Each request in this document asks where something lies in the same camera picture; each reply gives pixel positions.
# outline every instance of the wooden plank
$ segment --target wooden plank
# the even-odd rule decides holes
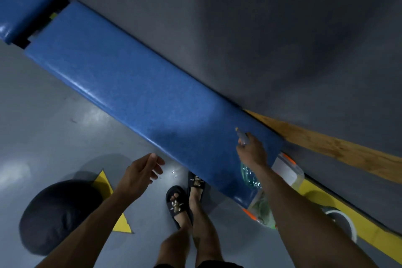
[[[246,112],[291,143],[402,184],[402,158],[316,133],[248,110]]]

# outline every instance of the clear plastic container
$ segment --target clear plastic container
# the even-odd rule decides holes
[[[269,208],[268,200],[264,195],[264,191],[261,189],[260,183],[256,179],[254,173],[248,168],[245,168],[247,167],[242,165],[241,170],[244,182],[249,186],[259,188],[260,190],[254,197],[249,208],[247,210],[244,209],[244,211],[261,225],[275,229],[276,223],[272,211]],[[299,190],[300,185],[304,180],[304,172],[288,155],[280,153],[272,166],[272,170],[280,175],[293,189],[296,191]]]

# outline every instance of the white plastic container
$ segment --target white plastic container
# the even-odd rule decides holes
[[[272,170],[280,175],[293,189],[299,190],[304,180],[304,172],[288,155],[280,153],[272,166]],[[276,229],[272,211],[262,189],[256,194],[249,208],[243,210],[261,225]]]

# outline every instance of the person's right hand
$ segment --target person's right hand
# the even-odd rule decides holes
[[[263,144],[251,133],[246,133],[246,135],[250,140],[250,144],[243,146],[239,139],[239,145],[236,147],[241,162],[253,171],[258,167],[266,167],[268,165],[268,156]]]

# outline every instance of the sandal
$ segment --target sandal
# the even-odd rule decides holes
[[[190,197],[191,188],[202,189],[203,192],[201,194],[200,202],[204,196],[204,188],[205,188],[205,181],[199,178],[194,173],[188,171],[188,180],[187,180],[187,194]]]
[[[171,201],[170,199],[174,194],[177,193],[178,197]],[[181,186],[172,186],[168,192],[166,193],[166,205],[168,206],[170,215],[172,216],[175,224],[177,225],[177,229],[180,229],[180,225],[174,219],[174,217],[182,212],[187,212],[190,210],[188,206],[188,196],[186,191]]]

